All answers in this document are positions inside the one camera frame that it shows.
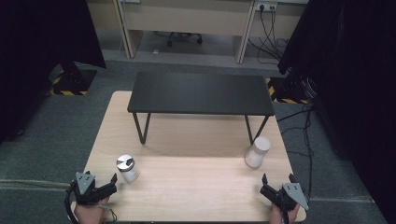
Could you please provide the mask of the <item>small black shelf table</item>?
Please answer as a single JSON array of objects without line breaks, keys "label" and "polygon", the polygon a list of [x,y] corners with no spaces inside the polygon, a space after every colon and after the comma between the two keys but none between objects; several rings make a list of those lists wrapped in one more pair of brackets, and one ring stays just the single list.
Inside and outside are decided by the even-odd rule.
[{"label": "small black shelf table", "polygon": [[149,73],[136,75],[127,111],[138,114],[204,114],[262,116],[275,114],[268,86],[261,76]]}]

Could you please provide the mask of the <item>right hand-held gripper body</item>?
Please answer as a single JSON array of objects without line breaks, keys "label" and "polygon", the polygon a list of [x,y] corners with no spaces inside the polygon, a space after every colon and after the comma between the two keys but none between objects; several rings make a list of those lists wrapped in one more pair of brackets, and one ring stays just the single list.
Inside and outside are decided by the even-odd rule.
[{"label": "right hand-held gripper body", "polygon": [[305,210],[309,209],[307,199],[299,183],[284,183],[279,190],[264,184],[260,193],[282,211],[291,211],[297,204]]}]

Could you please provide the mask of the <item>black curtain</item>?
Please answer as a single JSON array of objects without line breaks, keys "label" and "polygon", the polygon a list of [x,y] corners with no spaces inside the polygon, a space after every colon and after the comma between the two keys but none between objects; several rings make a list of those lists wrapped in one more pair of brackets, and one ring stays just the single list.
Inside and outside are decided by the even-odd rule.
[{"label": "black curtain", "polygon": [[105,67],[87,0],[0,0],[0,144],[62,63]]},{"label": "black curtain", "polygon": [[325,119],[388,224],[396,224],[396,0],[308,0],[278,64],[311,79]]}]

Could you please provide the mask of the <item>black office chair base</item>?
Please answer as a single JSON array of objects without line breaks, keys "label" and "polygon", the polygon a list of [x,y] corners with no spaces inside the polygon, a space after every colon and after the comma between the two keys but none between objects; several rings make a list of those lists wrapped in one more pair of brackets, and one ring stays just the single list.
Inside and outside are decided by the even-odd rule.
[{"label": "black office chair base", "polygon": [[162,35],[167,37],[166,46],[171,48],[175,40],[187,40],[190,37],[196,36],[196,43],[198,45],[203,44],[203,37],[201,34],[196,33],[184,33],[184,32],[163,32],[163,31],[154,31],[155,35]]}]

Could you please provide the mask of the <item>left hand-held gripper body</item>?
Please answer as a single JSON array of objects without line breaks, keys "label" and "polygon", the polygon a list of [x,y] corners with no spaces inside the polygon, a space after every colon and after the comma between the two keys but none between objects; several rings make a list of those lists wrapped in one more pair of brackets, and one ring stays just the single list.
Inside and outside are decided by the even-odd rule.
[{"label": "left hand-held gripper body", "polygon": [[84,173],[76,173],[77,187],[74,189],[78,204],[87,205],[98,203],[117,192],[116,184],[111,182],[97,188],[95,186],[95,176]]}]

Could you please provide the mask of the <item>person's left hand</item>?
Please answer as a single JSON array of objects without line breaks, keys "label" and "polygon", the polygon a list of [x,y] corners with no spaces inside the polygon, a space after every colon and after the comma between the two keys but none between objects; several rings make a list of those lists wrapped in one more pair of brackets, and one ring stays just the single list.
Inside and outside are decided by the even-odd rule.
[{"label": "person's left hand", "polygon": [[107,205],[109,198],[98,202],[98,205],[77,204],[74,210],[79,224],[102,224],[105,209],[101,205]]}]

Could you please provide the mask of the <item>white cylindrical bottle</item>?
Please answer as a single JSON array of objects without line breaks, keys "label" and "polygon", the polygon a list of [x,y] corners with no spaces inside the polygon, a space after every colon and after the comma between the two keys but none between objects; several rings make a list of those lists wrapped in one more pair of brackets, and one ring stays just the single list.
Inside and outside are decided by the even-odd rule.
[{"label": "white cylindrical bottle", "polygon": [[263,157],[270,150],[271,141],[263,136],[257,137],[250,146],[245,156],[245,162],[249,167],[258,168],[262,165]]}]

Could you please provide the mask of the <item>white wall power socket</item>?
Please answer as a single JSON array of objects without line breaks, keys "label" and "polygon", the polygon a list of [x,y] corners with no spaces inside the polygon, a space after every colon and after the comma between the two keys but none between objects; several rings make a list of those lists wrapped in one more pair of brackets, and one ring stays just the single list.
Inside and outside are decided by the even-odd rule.
[{"label": "white wall power socket", "polygon": [[277,2],[269,1],[256,1],[255,9],[260,12],[275,12],[277,8]]}]

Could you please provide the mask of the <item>black stand base striped tape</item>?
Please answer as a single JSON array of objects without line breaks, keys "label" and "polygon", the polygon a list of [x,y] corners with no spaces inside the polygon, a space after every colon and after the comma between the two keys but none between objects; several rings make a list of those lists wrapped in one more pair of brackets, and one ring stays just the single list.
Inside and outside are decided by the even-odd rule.
[{"label": "black stand base striped tape", "polygon": [[268,77],[265,82],[274,102],[301,105],[311,102],[300,83],[289,84],[285,77]]},{"label": "black stand base striped tape", "polygon": [[74,62],[61,63],[62,72],[49,89],[50,94],[86,95],[97,73],[96,70],[80,70]]}]

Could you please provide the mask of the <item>beige office desk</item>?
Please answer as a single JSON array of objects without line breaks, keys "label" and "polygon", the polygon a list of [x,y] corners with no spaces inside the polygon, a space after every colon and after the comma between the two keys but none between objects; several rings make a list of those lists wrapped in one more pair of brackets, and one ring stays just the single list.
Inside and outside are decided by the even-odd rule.
[{"label": "beige office desk", "polygon": [[309,0],[86,0],[96,28],[120,30],[126,57],[135,57],[146,31],[229,35],[237,63],[248,39],[262,36],[259,4],[274,8],[276,37],[289,38]]}]

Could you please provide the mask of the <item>person's right hand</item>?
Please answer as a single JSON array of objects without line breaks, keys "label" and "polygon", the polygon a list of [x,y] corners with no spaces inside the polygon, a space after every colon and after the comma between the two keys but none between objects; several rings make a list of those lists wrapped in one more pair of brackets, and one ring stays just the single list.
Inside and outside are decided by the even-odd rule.
[{"label": "person's right hand", "polygon": [[[297,204],[293,210],[288,212],[289,224],[292,224],[296,220],[299,209],[300,205]],[[275,204],[272,204],[269,224],[286,224],[282,211]]]}]

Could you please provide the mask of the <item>glass jar with silver lid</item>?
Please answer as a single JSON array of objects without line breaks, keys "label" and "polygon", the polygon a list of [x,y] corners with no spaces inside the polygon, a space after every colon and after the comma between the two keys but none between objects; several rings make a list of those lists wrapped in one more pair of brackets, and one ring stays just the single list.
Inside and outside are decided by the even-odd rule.
[{"label": "glass jar with silver lid", "polygon": [[126,182],[134,182],[139,177],[139,171],[135,164],[135,160],[131,155],[119,156],[116,165]]}]

